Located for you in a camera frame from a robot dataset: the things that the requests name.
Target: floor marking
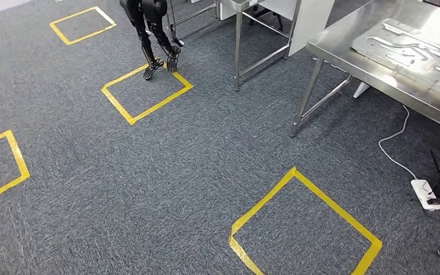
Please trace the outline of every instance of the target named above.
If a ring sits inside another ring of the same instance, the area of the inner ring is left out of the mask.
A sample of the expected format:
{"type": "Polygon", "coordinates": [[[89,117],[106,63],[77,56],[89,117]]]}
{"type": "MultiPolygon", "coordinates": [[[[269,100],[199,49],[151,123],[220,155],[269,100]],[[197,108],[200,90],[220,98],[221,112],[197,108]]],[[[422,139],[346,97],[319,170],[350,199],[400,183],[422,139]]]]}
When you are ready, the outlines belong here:
{"type": "Polygon", "coordinates": [[[0,139],[6,138],[7,142],[9,143],[9,146],[11,147],[11,151],[13,152],[14,159],[16,160],[16,163],[18,164],[18,169],[21,175],[17,178],[12,180],[10,183],[1,186],[0,187],[0,195],[6,191],[7,189],[14,187],[21,183],[23,180],[29,178],[29,171],[26,167],[26,163],[24,162],[24,159],[21,155],[21,150],[19,150],[18,143],[16,142],[16,139],[14,138],[13,133],[11,130],[7,130],[4,133],[0,134],[0,139]]]}
{"type": "Polygon", "coordinates": [[[150,113],[154,112],[155,110],[161,108],[162,106],[166,105],[167,103],[169,103],[171,100],[177,98],[178,96],[186,93],[187,91],[189,91],[191,88],[193,88],[193,85],[191,85],[187,80],[185,80],[179,73],[174,72],[172,73],[172,75],[179,80],[179,82],[181,82],[183,84],[183,88],[175,93],[173,93],[171,96],[166,97],[163,101],[161,101],[160,103],[157,103],[156,105],[152,106],[151,108],[147,109],[146,111],[140,113],[139,115],[137,115],[136,117],[132,117],[125,109],[124,107],[122,107],[122,105],[120,105],[120,103],[116,100],[116,98],[109,92],[108,88],[114,84],[117,84],[121,81],[123,81],[124,79],[131,77],[137,73],[139,73],[142,70],[145,70],[149,65],[145,64],[133,71],[131,71],[130,73],[127,73],[115,80],[112,80],[111,82],[105,84],[102,87],[102,92],[104,93],[104,95],[107,97],[107,99],[112,103],[112,105],[114,105],[114,107],[119,111],[119,113],[125,118],[125,120],[127,122],[129,122],[130,125],[134,125],[134,123],[138,122],[140,119],[143,119],[144,117],[146,117],[147,115],[149,115],[150,113]]]}
{"type": "Polygon", "coordinates": [[[372,244],[368,248],[365,255],[362,257],[352,275],[362,275],[364,274],[372,261],[375,259],[380,249],[382,248],[382,242],[374,236],[370,231],[368,231],[363,225],[361,225],[355,218],[343,210],[339,205],[336,204],[330,197],[323,193],[318,187],[316,187],[312,182],[309,181],[305,176],[296,170],[296,167],[291,168],[282,179],[258,202],[256,203],[247,213],[236,220],[230,231],[229,245],[237,254],[237,256],[244,262],[244,264],[252,270],[256,275],[264,275],[263,272],[254,264],[247,253],[243,250],[240,244],[234,239],[234,234],[257,212],[266,202],[268,202],[272,197],[281,190],[292,178],[298,179],[302,184],[304,184],[308,189],[311,190],[315,195],[317,195],[322,201],[324,201],[331,209],[333,209],[337,214],[339,214],[346,222],[348,222],[353,228],[355,228],[361,235],[363,235],[372,244]]]}
{"type": "Polygon", "coordinates": [[[97,7],[97,6],[95,6],[95,7],[91,7],[90,9],[86,9],[86,10],[80,11],[80,12],[78,12],[78,13],[76,13],[76,14],[69,15],[69,16],[67,16],[67,17],[64,17],[64,18],[62,18],[62,19],[58,19],[58,20],[53,21],[53,22],[50,23],[50,27],[51,27],[51,28],[54,30],[54,32],[60,37],[60,39],[61,39],[65,44],[67,44],[67,45],[75,44],[75,43],[80,42],[80,41],[82,41],[82,40],[85,40],[85,39],[87,39],[87,38],[89,38],[89,37],[95,36],[95,35],[97,35],[97,34],[99,34],[99,33],[101,33],[101,32],[104,32],[104,31],[106,31],[106,30],[108,30],[108,29],[111,29],[111,28],[115,27],[116,25],[117,25],[117,24],[115,24],[115,22],[112,20],[112,18],[110,18],[108,15],[106,15],[105,12],[103,12],[103,11],[102,11],[99,7],[97,7]],[[57,23],[60,23],[61,21],[65,21],[65,20],[67,20],[67,19],[70,19],[70,18],[75,17],[75,16],[80,15],[80,14],[84,14],[84,13],[89,12],[89,11],[91,11],[91,10],[96,10],[96,11],[97,11],[102,17],[104,17],[105,20],[107,20],[107,22],[109,22],[111,25],[108,26],[108,27],[106,27],[106,28],[104,28],[104,29],[98,30],[98,31],[96,31],[96,32],[94,32],[94,33],[91,33],[91,34],[89,34],[89,35],[86,35],[86,36],[83,36],[83,37],[81,37],[81,38],[75,39],[75,40],[73,40],[73,41],[69,41],[69,40],[65,37],[65,35],[63,35],[63,33],[61,33],[61,31],[60,31],[60,30],[57,28],[57,26],[56,26],[56,24],[57,24],[57,23]]]}

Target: table top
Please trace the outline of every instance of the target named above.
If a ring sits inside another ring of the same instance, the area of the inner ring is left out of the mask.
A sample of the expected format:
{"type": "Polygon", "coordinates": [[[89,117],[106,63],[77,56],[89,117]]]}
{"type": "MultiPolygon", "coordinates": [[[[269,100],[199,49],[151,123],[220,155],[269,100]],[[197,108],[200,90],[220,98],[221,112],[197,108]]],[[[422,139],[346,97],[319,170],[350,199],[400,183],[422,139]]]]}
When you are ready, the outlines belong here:
{"type": "Polygon", "coordinates": [[[417,0],[372,0],[308,42],[307,49],[354,77],[440,123],[440,94],[354,51],[351,46],[381,21],[393,18],[440,38],[440,8],[417,0]]]}
{"type": "Polygon", "coordinates": [[[264,2],[265,0],[220,0],[222,4],[231,7],[235,11],[244,11],[252,6],[264,2]]]}

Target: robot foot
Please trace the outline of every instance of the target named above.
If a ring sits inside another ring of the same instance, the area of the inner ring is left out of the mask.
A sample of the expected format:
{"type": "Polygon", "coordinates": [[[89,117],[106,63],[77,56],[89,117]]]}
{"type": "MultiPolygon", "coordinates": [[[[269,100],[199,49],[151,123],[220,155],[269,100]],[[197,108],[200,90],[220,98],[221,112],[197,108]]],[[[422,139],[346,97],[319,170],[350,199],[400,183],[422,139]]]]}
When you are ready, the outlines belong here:
{"type": "Polygon", "coordinates": [[[181,49],[178,46],[173,46],[173,52],[168,54],[168,61],[166,63],[166,68],[169,72],[176,72],[178,68],[178,57],[181,53],[181,49]]]}
{"type": "Polygon", "coordinates": [[[157,69],[159,69],[160,67],[162,67],[163,64],[164,64],[164,61],[162,61],[162,60],[159,59],[159,58],[156,59],[156,60],[154,61],[154,63],[149,64],[149,67],[147,67],[147,68],[145,69],[144,74],[143,74],[143,78],[144,78],[145,80],[151,80],[152,75],[154,74],[154,72],[156,72],[157,69]]]}

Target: metal frame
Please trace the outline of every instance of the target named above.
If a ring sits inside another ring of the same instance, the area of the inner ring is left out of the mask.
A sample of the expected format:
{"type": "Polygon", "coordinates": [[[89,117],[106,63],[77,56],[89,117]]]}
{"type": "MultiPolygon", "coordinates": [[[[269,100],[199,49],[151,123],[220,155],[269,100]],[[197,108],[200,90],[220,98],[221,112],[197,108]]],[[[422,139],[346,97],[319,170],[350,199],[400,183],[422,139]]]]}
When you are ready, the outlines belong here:
{"type": "Polygon", "coordinates": [[[294,33],[294,29],[296,27],[296,22],[297,22],[297,18],[299,16],[299,11],[301,9],[301,2],[302,0],[297,0],[296,1],[296,9],[294,10],[294,16],[293,16],[293,21],[292,21],[292,25],[291,25],[291,30],[289,31],[289,34],[285,34],[283,32],[280,32],[278,30],[276,30],[275,28],[257,20],[256,18],[250,16],[249,14],[243,12],[243,11],[237,11],[236,12],[236,19],[235,19],[235,75],[234,75],[234,91],[238,92],[239,91],[239,81],[240,81],[240,77],[244,76],[245,74],[247,74],[248,72],[250,72],[251,70],[255,69],[256,67],[260,66],[261,64],[263,64],[264,62],[266,62],[267,60],[273,58],[274,56],[278,55],[279,53],[286,51],[284,58],[288,58],[289,56],[289,49],[291,47],[292,44],[292,38],[293,38],[293,33],[294,33]],[[249,17],[250,19],[260,23],[262,26],[267,27],[268,29],[282,35],[283,37],[288,39],[288,43],[281,47],[279,50],[271,53],[270,55],[264,57],[263,59],[257,61],[254,65],[248,67],[245,70],[240,70],[240,52],[241,52],[241,46],[240,46],[240,42],[241,42],[241,30],[242,30],[242,16],[245,15],[247,17],[249,17]]]}
{"type": "Polygon", "coordinates": [[[205,8],[203,8],[203,9],[201,9],[201,10],[195,12],[195,13],[192,13],[192,14],[188,15],[187,17],[185,17],[185,18],[183,18],[181,20],[176,21],[175,16],[174,16],[173,2],[172,2],[172,0],[170,0],[172,23],[170,23],[170,17],[169,17],[168,14],[166,14],[166,20],[167,20],[167,23],[168,23],[167,26],[168,26],[168,29],[170,31],[170,38],[171,38],[171,40],[176,38],[176,26],[178,26],[178,25],[180,25],[182,23],[185,23],[186,21],[188,21],[188,20],[190,20],[192,18],[195,18],[195,17],[199,16],[200,14],[203,14],[203,13],[205,13],[205,12],[207,12],[207,11],[213,9],[213,8],[215,8],[215,18],[218,19],[219,16],[220,16],[220,10],[219,10],[220,4],[219,4],[218,1],[219,0],[215,0],[212,5],[210,5],[208,7],[205,7],[205,8]]]}
{"type": "Polygon", "coordinates": [[[316,80],[318,79],[318,75],[320,74],[321,66],[324,60],[322,58],[318,58],[316,61],[315,68],[313,70],[313,74],[309,79],[308,87],[306,88],[306,92],[304,93],[301,102],[299,103],[296,110],[296,117],[294,118],[294,123],[291,127],[291,132],[289,136],[294,138],[297,135],[297,131],[300,127],[301,122],[305,120],[309,115],[311,115],[317,108],[319,108],[323,103],[325,103],[328,99],[337,94],[341,89],[345,88],[350,81],[352,80],[352,75],[349,74],[347,79],[345,79],[342,83],[340,83],[335,89],[331,90],[325,97],[323,97],[320,101],[318,101],[311,109],[306,111],[304,114],[304,109],[308,103],[309,98],[311,97],[311,93],[313,92],[313,88],[316,85],[316,80]]]}

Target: stainless steel table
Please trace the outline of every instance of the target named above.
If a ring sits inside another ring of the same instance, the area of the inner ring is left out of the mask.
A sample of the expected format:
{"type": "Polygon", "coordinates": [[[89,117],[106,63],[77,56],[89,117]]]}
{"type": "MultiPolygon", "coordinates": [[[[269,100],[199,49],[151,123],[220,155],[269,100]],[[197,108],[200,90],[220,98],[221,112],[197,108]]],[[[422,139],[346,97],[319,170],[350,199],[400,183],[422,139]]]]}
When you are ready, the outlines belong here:
{"type": "Polygon", "coordinates": [[[300,123],[344,88],[352,76],[440,124],[439,93],[351,49],[354,39],[386,18],[393,18],[417,29],[432,30],[432,34],[440,34],[440,8],[417,0],[373,0],[326,28],[307,45],[307,49],[319,58],[297,108],[291,137],[296,136],[300,123]],[[349,76],[304,112],[324,60],[348,72],[349,76]]]}
{"type": "Polygon", "coordinates": [[[236,23],[235,23],[235,72],[234,72],[234,91],[238,91],[239,89],[239,79],[249,71],[253,70],[254,68],[258,67],[265,61],[271,59],[272,57],[276,56],[277,54],[281,53],[282,51],[286,51],[285,58],[288,57],[289,54],[289,48],[291,46],[292,37],[294,28],[296,27],[296,20],[299,15],[299,10],[301,8],[301,0],[297,0],[296,2],[296,9],[294,11],[294,17],[293,17],[293,23],[291,25],[291,30],[289,34],[285,34],[283,32],[280,32],[276,30],[275,28],[264,24],[254,17],[250,16],[247,13],[244,13],[244,11],[254,5],[257,5],[259,3],[262,3],[265,0],[219,0],[222,4],[232,8],[235,11],[235,17],[236,17],[236,23]],[[281,49],[271,53],[270,55],[266,56],[265,58],[259,60],[254,65],[248,67],[247,69],[240,71],[240,42],[241,42],[241,29],[242,29],[242,15],[245,15],[249,17],[252,20],[255,20],[256,22],[262,24],[263,26],[273,30],[274,32],[286,37],[288,39],[288,43],[283,46],[281,49]]]}

